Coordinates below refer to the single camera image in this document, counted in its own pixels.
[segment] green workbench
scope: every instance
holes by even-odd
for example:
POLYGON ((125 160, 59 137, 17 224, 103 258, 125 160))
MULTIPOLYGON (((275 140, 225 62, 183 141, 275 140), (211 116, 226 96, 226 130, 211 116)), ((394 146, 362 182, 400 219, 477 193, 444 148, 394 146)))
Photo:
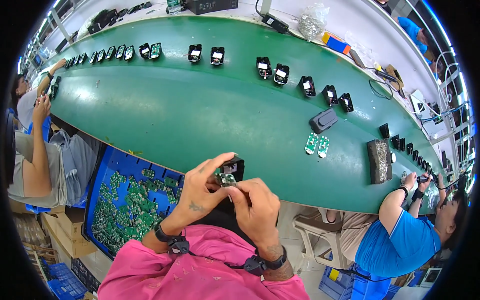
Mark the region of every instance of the green workbench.
MULTIPOLYGON (((435 172, 442 170, 418 125, 395 100, 376 97, 369 77, 356 66, 304 40, 237 20, 169 17, 101 31, 60 57, 84 52, 90 57, 122 44, 135 46, 132 60, 59 70, 62 81, 51 111, 116 148, 142 152, 142 159, 187 172, 233 151, 245 160, 244 178, 260 177, 282 200, 378 213, 404 170, 422 173, 411 156, 395 151, 393 179, 370 184, 366 143, 381 138, 378 127, 388 122, 392 136, 406 137, 435 172), (140 57, 138 46, 146 42, 162 43, 158 60, 140 57), (187 60, 190 44, 203 45, 197 64, 187 60), (211 47, 225 47, 223 65, 210 65, 211 47), (288 84, 261 78, 257 56, 268 56, 273 68, 290 66, 288 84), (297 86, 302 75, 313 77, 317 97, 302 96, 297 86), (334 85, 339 96, 350 93, 355 110, 347 115, 340 105, 334 107, 338 122, 324 132, 330 146, 322 159, 307 155, 304 147, 309 119, 328 108, 320 94, 326 84, 334 85)), ((420 213, 431 211, 424 204, 420 213)))

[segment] white shirt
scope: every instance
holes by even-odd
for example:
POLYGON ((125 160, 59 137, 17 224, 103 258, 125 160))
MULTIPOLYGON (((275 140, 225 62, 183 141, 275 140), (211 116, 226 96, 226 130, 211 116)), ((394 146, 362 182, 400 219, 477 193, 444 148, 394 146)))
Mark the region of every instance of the white shirt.
POLYGON ((36 100, 37 88, 34 88, 30 92, 25 93, 17 104, 18 120, 22 126, 27 130, 28 126, 32 122, 33 104, 36 100))

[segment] gray pants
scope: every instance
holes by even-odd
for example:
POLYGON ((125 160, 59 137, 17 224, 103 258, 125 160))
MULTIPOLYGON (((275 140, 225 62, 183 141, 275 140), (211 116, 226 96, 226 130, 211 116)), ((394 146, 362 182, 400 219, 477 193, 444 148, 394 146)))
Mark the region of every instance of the gray pants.
POLYGON ((79 131, 70 137, 63 129, 54 134, 50 143, 59 144, 67 183, 67 203, 77 203, 95 170, 100 141, 79 131))

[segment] chair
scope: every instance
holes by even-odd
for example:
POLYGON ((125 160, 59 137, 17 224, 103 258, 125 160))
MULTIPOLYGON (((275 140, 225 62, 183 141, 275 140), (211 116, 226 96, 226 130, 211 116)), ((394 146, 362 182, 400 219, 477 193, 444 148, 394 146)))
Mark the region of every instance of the chair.
POLYGON ((319 210, 324 213, 315 212, 307 216, 298 215, 293 218, 293 227, 300 232, 303 244, 305 245, 305 253, 302 253, 302 256, 306 259, 313 258, 319 264, 324 264, 335 269, 348 269, 353 262, 343 256, 340 249, 340 231, 343 221, 340 216, 337 216, 337 221, 333 224, 324 222, 326 221, 326 209, 319 210), (315 255, 309 235, 315 235, 326 240, 330 244, 330 249, 320 255, 315 255), (326 257, 330 252, 332 252, 333 255, 332 260, 326 257))

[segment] power adapter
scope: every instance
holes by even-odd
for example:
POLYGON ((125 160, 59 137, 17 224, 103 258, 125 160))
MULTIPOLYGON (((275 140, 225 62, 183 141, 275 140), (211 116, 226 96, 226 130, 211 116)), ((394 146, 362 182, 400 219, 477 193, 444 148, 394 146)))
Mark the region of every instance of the power adapter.
POLYGON ((267 24, 268 26, 272 27, 279 33, 285 33, 288 30, 288 25, 283 21, 277 19, 277 17, 272 16, 269 13, 266 13, 262 19, 262 23, 267 24))

